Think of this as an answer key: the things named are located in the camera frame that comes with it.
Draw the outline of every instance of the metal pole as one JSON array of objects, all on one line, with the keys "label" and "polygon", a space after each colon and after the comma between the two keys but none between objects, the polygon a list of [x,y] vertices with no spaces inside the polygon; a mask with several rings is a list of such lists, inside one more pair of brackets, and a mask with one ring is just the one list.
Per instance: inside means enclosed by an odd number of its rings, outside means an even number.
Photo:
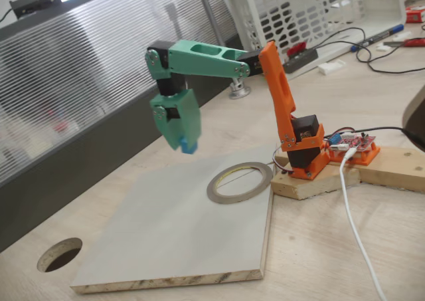
[{"label": "metal pole", "polygon": [[[211,9],[210,3],[208,0],[201,0],[204,5],[205,13],[207,14],[208,20],[211,23],[212,30],[214,31],[215,37],[217,39],[218,45],[225,47],[226,43],[224,42],[223,37],[221,36],[220,29],[218,28],[217,21],[215,19],[213,10]],[[251,92],[251,89],[248,86],[244,85],[242,80],[238,78],[233,78],[233,83],[230,84],[231,93],[229,97],[233,100],[242,98],[248,95]]]}]

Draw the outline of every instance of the circuit board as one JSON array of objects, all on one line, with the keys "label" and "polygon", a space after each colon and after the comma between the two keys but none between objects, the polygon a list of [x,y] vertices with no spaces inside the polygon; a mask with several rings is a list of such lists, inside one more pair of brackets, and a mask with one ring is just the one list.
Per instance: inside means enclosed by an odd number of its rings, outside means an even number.
[{"label": "circuit board", "polygon": [[357,146],[357,151],[366,151],[367,148],[374,142],[375,136],[354,136],[354,135],[342,135],[342,140],[338,144],[349,144],[351,147]]}]

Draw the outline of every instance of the roll of tape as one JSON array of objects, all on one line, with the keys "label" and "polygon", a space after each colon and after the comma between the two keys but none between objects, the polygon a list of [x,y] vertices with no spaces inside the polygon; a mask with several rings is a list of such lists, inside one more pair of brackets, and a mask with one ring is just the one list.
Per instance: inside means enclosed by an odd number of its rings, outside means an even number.
[{"label": "roll of tape", "polygon": [[[242,169],[250,169],[250,168],[257,169],[262,174],[262,180],[255,188],[245,193],[241,193],[239,195],[233,195],[233,196],[224,196],[217,191],[218,184],[225,177],[229,176],[231,173],[234,173],[235,171],[242,170]],[[256,163],[256,162],[239,163],[238,165],[234,165],[232,167],[229,167],[223,170],[221,173],[215,176],[208,184],[207,195],[208,195],[208,198],[211,201],[214,201],[215,203],[222,203],[225,205],[228,205],[231,203],[239,203],[241,201],[245,201],[250,198],[253,198],[254,196],[257,196],[259,193],[261,193],[263,190],[265,190],[265,188],[267,188],[267,186],[270,184],[272,178],[273,178],[273,171],[265,163]]]}]

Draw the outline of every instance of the desk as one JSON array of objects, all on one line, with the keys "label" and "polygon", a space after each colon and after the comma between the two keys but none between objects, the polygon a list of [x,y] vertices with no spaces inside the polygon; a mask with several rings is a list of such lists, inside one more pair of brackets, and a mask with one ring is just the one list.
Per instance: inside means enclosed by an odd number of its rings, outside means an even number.
[{"label": "desk", "polygon": [[[407,29],[420,32],[419,25]],[[376,62],[400,70],[425,66],[425,54],[403,48]],[[342,126],[399,126],[404,108],[425,84],[425,72],[371,72],[349,53],[347,66],[329,76],[317,69],[290,81],[295,116],[317,114],[326,132]],[[274,197],[263,280],[77,295],[70,286],[90,246],[138,175],[180,162],[277,141],[273,103],[262,76],[249,78],[249,96],[219,94],[201,109],[203,134],[195,155],[171,150],[158,139],[109,176],[0,254],[0,300],[198,301],[198,300],[378,300],[347,221],[340,191],[304,201]],[[398,131],[378,131],[380,145],[413,147]],[[353,218],[388,300],[425,299],[425,195],[372,185],[349,189]],[[71,237],[80,254],[49,273],[37,270],[40,256]]]}]

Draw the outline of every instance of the white plastic crate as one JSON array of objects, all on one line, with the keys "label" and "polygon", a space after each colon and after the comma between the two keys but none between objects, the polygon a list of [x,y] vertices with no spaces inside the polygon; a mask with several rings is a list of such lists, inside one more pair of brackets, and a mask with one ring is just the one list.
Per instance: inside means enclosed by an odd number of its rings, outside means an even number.
[{"label": "white plastic crate", "polygon": [[[406,21],[403,0],[228,0],[245,50],[255,50],[275,41],[282,62],[287,50],[300,42],[310,48],[329,35],[360,27],[367,37],[385,32]],[[329,41],[359,43],[362,32],[350,30]],[[317,50],[319,58],[292,74],[299,76],[350,49],[333,44]]]}]

